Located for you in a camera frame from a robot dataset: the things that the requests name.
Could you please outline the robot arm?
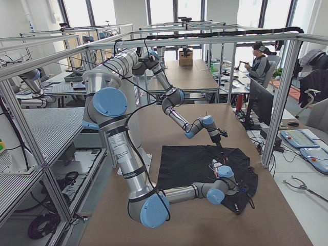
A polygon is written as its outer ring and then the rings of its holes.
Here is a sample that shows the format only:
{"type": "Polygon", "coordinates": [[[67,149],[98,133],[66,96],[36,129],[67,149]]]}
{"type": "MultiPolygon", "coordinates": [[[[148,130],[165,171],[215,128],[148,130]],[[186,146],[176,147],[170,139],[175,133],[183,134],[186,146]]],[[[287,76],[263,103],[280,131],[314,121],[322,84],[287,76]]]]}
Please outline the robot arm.
{"type": "Polygon", "coordinates": [[[227,196],[240,192],[231,167],[214,161],[217,178],[213,183],[194,182],[185,187],[160,191],[150,180],[144,159],[130,136],[128,100],[120,90],[126,77],[110,68],[95,68],[83,74],[87,99],[83,126],[105,133],[109,147],[130,189],[128,214],[146,228],[157,228],[170,220],[170,205],[206,198],[220,205],[227,196]]]}
{"type": "Polygon", "coordinates": [[[202,129],[206,129],[211,141],[215,143],[216,146],[221,147],[221,136],[227,137],[227,133],[216,127],[215,121],[211,115],[200,117],[191,124],[176,112],[175,107],[184,102],[185,94],[183,90],[174,87],[168,80],[163,66],[160,64],[158,55],[155,52],[148,51],[143,56],[139,56],[136,50],[125,49],[117,56],[102,63],[105,68],[112,71],[120,79],[127,79],[127,76],[124,75],[124,70],[119,70],[114,67],[115,63],[119,65],[129,65],[130,67],[126,72],[131,71],[135,76],[141,75],[146,70],[151,70],[166,92],[166,97],[161,103],[163,112],[184,130],[184,134],[187,138],[193,138],[202,129]]]}

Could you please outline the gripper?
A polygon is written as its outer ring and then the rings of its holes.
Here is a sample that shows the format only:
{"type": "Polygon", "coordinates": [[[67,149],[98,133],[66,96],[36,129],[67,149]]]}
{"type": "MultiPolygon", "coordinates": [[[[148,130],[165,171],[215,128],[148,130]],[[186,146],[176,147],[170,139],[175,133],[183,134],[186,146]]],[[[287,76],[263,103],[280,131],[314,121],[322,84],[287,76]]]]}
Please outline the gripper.
{"type": "Polygon", "coordinates": [[[213,143],[219,144],[221,141],[220,130],[216,128],[209,128],[209,136],[213,143]]]}
{"type": "Polygon", "coordinates": [[[239,200],[244,199],[245,197],[247,197],[248,185],[245,183],[237,183],[235,191],[235,195],[239,200]]]}

